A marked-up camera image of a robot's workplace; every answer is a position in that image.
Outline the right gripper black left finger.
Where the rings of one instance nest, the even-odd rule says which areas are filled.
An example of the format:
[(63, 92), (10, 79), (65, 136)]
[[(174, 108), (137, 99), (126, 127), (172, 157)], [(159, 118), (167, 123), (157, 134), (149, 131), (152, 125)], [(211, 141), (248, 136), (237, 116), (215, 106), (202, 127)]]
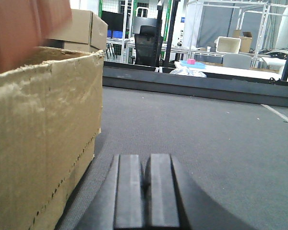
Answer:
[(144, 227), (142, 166), (139, 156), (120, 154), (76, 230), (140, 230)]

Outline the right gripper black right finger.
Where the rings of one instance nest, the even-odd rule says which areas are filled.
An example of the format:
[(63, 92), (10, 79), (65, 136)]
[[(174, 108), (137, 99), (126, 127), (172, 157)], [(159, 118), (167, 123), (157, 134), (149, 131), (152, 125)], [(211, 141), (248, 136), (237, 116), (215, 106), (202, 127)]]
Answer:
[(252, 230), (208, 195), (169, 154), (152, 154), (146, 165), (149, 230)]

